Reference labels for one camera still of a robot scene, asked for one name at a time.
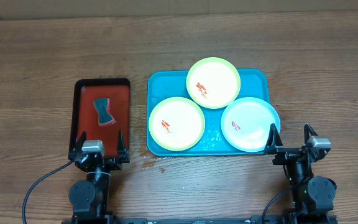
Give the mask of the green plate back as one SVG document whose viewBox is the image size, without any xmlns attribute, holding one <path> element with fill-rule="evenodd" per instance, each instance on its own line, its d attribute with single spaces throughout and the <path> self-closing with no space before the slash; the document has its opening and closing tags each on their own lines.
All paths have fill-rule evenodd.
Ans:
<svg viewBox="0 0 358 224">
<path fill-rule="evenodd" d="M 186 76 L 186 89 L 197 104 L 208 109 L 223 108 L 239 95 L 241 78 L 227 60 L 208 57 L 196 62 Z"/>
</svg>

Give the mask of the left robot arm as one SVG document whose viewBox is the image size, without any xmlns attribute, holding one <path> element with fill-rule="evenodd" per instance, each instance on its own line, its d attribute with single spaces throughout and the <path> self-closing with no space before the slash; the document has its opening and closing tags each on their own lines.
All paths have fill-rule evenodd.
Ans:
<svg viewBox="0 0 358 224">
<path fill-rule="evenodd" d="M 111 172 L 121 170 L 123 164 L 130 162 L 122 131 L 117 137 L 116 152 L 117 156 L 106 158 L 103 142 L 87 140 L 86 132 L 82 132 L 69 150 L 69 160 L 86 173 L 86 179 L 75 182 L 69 190 L 68 198 L 73 206 L 71 223 L 120 222 L 108 205 Z"/>
</svg>

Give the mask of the green plate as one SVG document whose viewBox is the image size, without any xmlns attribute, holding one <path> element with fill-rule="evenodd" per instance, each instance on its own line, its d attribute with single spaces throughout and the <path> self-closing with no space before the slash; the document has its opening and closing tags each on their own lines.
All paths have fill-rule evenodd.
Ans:
<svg viewBox="0 0 358 224">
<path fill-rule="evenodd" d="M 160 147 L 169 151 L 184 151 L 201 139 L 206 121 L 194 101 L 176 96 L 154 107 L 148 125 L 152 139 Z"/>
<path fill-rule="evenodd" d="M 197 104 L 208 109 L 223 108 L 239 95 L 241 78 L 227 60 L 208 57 L 196 62 L 186 76 L 186 89 Z"/>
</svg>

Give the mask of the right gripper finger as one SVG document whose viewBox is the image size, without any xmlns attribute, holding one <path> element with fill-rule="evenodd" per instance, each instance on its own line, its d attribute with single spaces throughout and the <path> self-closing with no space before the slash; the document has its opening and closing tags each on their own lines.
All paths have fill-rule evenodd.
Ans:
<svg viewBox="0 0 358 224">
<path fill-rule="evenodd" d="M 283 149 L 283 143 L 278 133 L 275 123 L 270 125 L 267 143 L 265 145 L 264 153 L 279 153 Z"/>
<path fill-rule="evenodd" d="M 303 130 L 304 130 L 304 143 L 307 143 L 311 136 L 317 136 L 317 133 L 314 131 L 314 129 L 310 126 L 309 123 L 306 123 L 304 125 Z"/>
</svg>

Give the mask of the light blue plate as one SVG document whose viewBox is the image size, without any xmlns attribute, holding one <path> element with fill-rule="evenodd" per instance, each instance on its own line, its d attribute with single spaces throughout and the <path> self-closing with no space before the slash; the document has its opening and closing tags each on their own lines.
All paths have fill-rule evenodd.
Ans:
<svg viewBox="0 0 358 224">
<path fill-rule="evenodd" d="M 233 101 L 223 111 L 221 130 L 234 148 L 249 153 L 264 150 L 274 124 L 281 130 L 281 121 L 275 108 L 264 100 L 244 97 Z"/>
</svg>

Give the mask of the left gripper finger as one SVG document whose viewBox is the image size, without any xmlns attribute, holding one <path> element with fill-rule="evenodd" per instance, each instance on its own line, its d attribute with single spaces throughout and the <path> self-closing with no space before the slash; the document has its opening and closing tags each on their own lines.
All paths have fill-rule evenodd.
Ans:
<svg viewBox="0 0 358 224">
<path fill-rule="evenodd" d="M 86 141 L 86 132 L 83 131 L 75 144 L 75 152 L 81 152 L 83 143 Z"/>
<path fill-rule="evenodd" d="M 119 156 L 125 156 L 127 148 L 124 141 L 124 136 L 122 130 L 119 130 L 118 139 L 117 139 L 117 154 Z"/>
</svg>

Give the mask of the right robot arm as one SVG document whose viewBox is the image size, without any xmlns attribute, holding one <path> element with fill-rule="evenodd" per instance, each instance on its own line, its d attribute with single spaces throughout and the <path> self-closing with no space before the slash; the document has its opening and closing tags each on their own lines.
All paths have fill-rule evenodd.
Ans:
<svg viewBox="0 0 358 224">
<path fill-rule="evenodd" d="M 337 223 L 336 217 L 329 215 L 334 208 L 337 185 L 332 179 L 315 176 L 311 168 L 312 163 L 325 158 L 331 150 L 331 142 L 318 136 L 309 124 L 304 125 L 303 132 L 304 144 L 301 147 L 285 148 L 276 125 L 270 125 L 264 152 L 275 156 L 272 164 L 283 167 L 289 189 L 276 195 L 265 206 L 262 223 Z M 293 208 L 267 218 L 269 207 L 288 193 L 292 195 Z"/>
</svg>

